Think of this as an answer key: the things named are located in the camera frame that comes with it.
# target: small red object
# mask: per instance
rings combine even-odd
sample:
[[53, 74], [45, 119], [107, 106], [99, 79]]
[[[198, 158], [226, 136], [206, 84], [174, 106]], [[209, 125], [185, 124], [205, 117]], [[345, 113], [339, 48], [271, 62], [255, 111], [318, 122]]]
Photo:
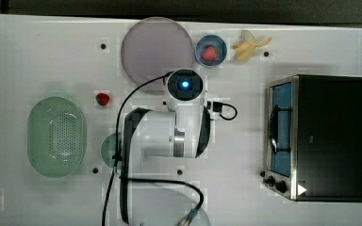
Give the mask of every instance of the small red object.
[[110, 97], [105, 94], [105, 93], [99, 93], [98, 95], [96, 95], [96, 102], [99, 104], [99, 105], [107, 105], [108, 102], [110, 101]]
[[205, 49], [204, 53], [202, 54], [202, 59], [204, 59], [205, 61], [213, 61], [218, 56], [219, 55], [217, 54], [216, 48], [210, 45]]

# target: black cable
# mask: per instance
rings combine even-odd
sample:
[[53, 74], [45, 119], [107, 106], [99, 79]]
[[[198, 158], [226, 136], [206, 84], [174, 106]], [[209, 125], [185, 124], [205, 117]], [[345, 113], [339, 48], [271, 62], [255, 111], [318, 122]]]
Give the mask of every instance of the black cable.
[[117, 114], [117, 120], [116, 120], [116, 153], [114, 154], [113, 158], [114, 158], [114, 167], [113, 167], [113, 171], [111, 172], [111, 176], [110, 176], [110, 180], [108, 182], [108, 186], [107, 186], [107, 194], [105, 197], [105, 204], [104, 204], [104, 209], [102, 212], [102, 226], [105, 226], [106, 223], [106, 212], [107, 212], [107, 203], [108, 203], [108, 198], [110, 197], [110, 190], [111, 190], [111, 186], [113, 185], [113, 180], [114, 180], [114, 174], [116, 174], [117, 172], [117, 165], [119, 163], [119, 161], [122, 159], [122, 152], [121, 152], [121, 148], [120, 148], [120, 142], [119, 142], [119, 123], [120, 123], [120, 116], [122, 114], [123, 108], [125, 103], [128, 101], [128, 99], [130, 99], [130, 97], [136, 92], [138, 91], [140, 88], [153, 83], [159, 79], [164, 79], [165, 77], [168, 77], [170, 75], [170, 73], [166, 73], [163, 76], [157, 77], [155, 79], [149, 80], [145, 83], [143, 83], [142, 85], [138, 86], [137, 88], [135, 88], [130, 94], [128, 94], [128, 96], [124, 99], [122, 105], [120, 106], [120, 110], [119, 113]]
[[187, 182], [172, 181], [172, 180], [160, 180], [160, 179], [140, 179], [140, 178], [129, 178], [129, 177], [121, 177], [121, 179], [131, 181], [131, 182], [140, 182], [140, 183], [163, 183], [163, 184], [175, 184], [175, 185], [187, 186], [199, 194], [199, 203], [194, 208], [196, 211], [198, 211], [202, 207], [204, 200], [205, 200], [205, 196], [202, 193], [202, 191], [199, 190], [198, 187], [188, 184]]
[[222, 103], [222, 105], [229, 106], [229, 107], [233, 108], [234, 111], [235, 111], [235, 115], [234, 115], [233, 117], [231, 117], [231, 118], [226, 118], [226, 117], [224, 117], [222, 114], [220, 114], [220, 117], [222, 117], [223, 120], [232, 121], [234, 118], [237, 117], [238, 111], [237, 111], [237, 108], [236, 108], [236, 107], [234, 107], [234, 106], [232, 106], [232, 105], [229, 105], [229, 104], [225, 104], [225, 103]]

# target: black toaster oven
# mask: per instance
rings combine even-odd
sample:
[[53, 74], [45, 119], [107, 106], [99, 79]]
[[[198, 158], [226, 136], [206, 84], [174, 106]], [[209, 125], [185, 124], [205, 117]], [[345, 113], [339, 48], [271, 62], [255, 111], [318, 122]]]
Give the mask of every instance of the black toaster oven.
[[362, 202], [362, 77], [268, 85], [266, 187], [303, 202]]

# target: green basket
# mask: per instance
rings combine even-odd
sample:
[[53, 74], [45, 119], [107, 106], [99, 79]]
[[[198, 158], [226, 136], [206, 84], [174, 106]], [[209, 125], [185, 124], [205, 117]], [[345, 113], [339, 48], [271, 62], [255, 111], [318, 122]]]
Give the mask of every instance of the green basket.
[[27, 125], [31, 166], [46, 177], [72, 173], [84, 157], [87, 130], [81, 110], [62, 97], [48, 97], [31, 110]]

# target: white table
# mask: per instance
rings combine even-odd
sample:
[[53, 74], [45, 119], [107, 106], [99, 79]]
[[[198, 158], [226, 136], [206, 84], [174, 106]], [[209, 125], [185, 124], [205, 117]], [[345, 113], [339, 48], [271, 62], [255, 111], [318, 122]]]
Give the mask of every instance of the white table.
[[[120, 47], [136, 22], [0, 15], [0, 226], [100, 225], [110, 172], [100, 149], [113, 133], [119, 104], [133, 88], [122, 68]], [[206, 78], [209, 92], [229, 98], [239, 116], [216, 121], [203, 157], [149, 158], [144, 169], [199, 186], [206, 195], [203, 207], [215, 226], [362, 225], [362, 203], [290, 202], [265, 188], [258, 175], [264, 167], [266, 84], [297, 73], [362, 76], [362, 29], [180, 24], [195, 43], [205, 34], [217, 34], [230, 47], [241, 29], [273, 40], [245, 63], [233, 61], [229, 48], [219, 68], [194, 65]], [[100, 49], [101, 43], [106, 50]], [[264, 51], [270, 56], [264, 57]], [[94, 102], [100, 90], [113, 97], [110, 106], [101, 108]], [[26, 154], [28, 114], [50, 95], [70, 98], [88, 124], [85, 158], [64, 179], [42, 177]], [[160, 96], [138, 93], [125, 112], [137, 106], [164, 110], [161, 103]], [[91, 171], [95, 167], [97, 174]], [[176, 175], [177, 168], [184, 170], [183, 176]], [[108, 209], [111, 225], [122, 225], [117, 188], [118, 183]]]

